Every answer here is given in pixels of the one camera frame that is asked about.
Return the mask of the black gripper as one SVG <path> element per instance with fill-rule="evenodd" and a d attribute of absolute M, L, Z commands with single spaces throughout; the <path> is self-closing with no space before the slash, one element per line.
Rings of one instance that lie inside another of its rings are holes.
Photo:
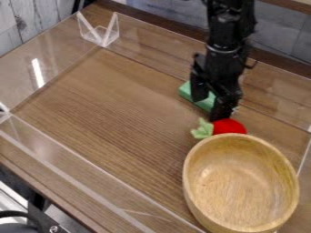
<path fill-rule="evenodd" d="M 243 92 L 237 79 L 244 70 L 243 47 L 220 49 L 207 46 L 207 53 L 195 53 L 191 70 L 191 98 L 199 102 L 215 95 L 209 121 L 229 118 Z"/>

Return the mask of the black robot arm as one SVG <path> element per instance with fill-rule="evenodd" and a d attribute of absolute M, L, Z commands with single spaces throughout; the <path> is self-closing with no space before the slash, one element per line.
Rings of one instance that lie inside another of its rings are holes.
<path fill-rule="evenodd" d="M 195 53 L 191 68 L 191 98 L 199 102 L 215 95 L 209 121 L 229 118 L 243 91 L 239 78 L 248 65 L 251 50 L 249 36 L 253 34 L 253 0 L 201 0 L 207 7 L 209 36 L 207 53 Z"/>

